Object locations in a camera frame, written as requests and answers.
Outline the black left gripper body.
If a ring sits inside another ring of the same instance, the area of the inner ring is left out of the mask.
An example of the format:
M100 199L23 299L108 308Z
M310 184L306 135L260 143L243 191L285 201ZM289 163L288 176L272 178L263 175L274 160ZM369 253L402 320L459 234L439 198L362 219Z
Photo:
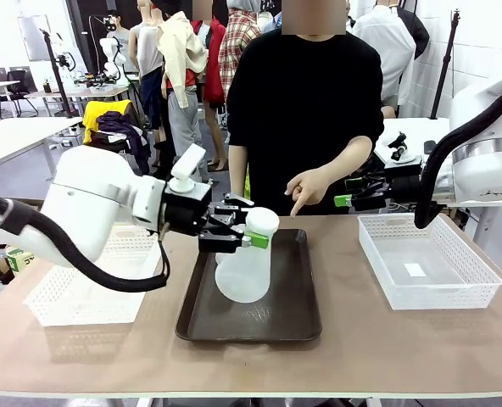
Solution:
M195 237L208 221L212 186L195 183L190 192L175 192L167 186L162 197L162 225L168 230Z

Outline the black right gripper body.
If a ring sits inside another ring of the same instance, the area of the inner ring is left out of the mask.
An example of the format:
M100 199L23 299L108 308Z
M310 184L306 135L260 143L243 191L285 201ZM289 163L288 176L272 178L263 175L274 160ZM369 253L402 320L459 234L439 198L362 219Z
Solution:
M397 204L416 204L419 198L421 162L398 164L388 162L384 167L387 189L385 198Z

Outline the person's left hand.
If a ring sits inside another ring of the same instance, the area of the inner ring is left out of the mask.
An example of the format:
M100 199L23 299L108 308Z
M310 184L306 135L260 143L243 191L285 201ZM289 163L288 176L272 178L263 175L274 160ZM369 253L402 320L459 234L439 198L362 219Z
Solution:
M325 165L296 175L285 191L293 200L290 216L294 218L304 206L318 204L331 183L331 174Z

